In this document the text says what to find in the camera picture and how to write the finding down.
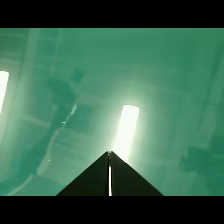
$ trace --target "reflective surface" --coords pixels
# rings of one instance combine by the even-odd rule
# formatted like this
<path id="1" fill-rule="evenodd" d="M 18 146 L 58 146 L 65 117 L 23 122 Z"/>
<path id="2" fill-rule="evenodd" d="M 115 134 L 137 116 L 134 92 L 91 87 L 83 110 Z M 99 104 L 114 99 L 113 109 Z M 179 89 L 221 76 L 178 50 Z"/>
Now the reflective surface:
<path id="1" fill-rule="evenodd" d="M 136 171 L 164 195 L 224 195 L 223 44 L 223 29 L 0 29 L 0 195 L 56 195 L 113 148 L 124 105 Z"/>

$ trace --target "green glass surface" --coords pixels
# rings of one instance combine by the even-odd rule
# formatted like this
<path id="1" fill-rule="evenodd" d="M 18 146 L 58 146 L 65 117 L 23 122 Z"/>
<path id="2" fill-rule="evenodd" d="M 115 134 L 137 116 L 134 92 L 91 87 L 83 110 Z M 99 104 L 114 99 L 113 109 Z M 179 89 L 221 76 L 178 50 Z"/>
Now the green glass surface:
<path id="1" fill-rule="evenodd" d="M 56 195 L 113 148 L 124 105 L 137 172 L 224 195 L 223 46 L 223 29 L 1 28 L 0 195 Z"/>

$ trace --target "black triangle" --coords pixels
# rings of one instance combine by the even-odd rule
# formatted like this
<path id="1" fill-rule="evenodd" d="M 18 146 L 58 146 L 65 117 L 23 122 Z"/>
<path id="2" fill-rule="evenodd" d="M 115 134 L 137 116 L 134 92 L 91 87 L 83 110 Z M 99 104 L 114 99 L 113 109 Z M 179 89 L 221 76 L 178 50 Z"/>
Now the black triangle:
<path id="1" fill-rule="evenodd" d="M 64 188 L 58 196 L 108 195 L 108 160 L 108 152 L 105 152 L 66 188 Z"/>
<path id="2" fill-rule="evenodd" d="M 133 168 L 110 153 L 112 196 L 162 196 Z"/>

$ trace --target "black pyramid shape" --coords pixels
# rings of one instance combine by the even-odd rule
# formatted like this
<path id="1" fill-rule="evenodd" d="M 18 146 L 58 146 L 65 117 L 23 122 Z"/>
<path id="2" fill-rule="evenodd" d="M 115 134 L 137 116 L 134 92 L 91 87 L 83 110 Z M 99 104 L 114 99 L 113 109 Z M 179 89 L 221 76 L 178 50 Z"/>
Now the black pyramid shape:
<path id="1" fill-rule="evenodd" d="M 58 196 L 108 196 L 109 165 L 112 196 L 162 196 L 114 152 L 105 152 Z"/>

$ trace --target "green surface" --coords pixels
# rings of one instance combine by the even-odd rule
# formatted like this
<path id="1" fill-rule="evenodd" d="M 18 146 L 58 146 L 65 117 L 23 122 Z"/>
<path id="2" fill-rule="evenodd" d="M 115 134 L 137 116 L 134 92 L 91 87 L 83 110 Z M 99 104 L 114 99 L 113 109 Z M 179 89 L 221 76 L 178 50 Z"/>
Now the green surface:
<path id="1" fill-rule="evenodd" d="M 223 44 L 223 29 L 0 29 L 0 194 L 56 195 L 133 105 L 135 170 L 164 195 L 224 195 Z"/>

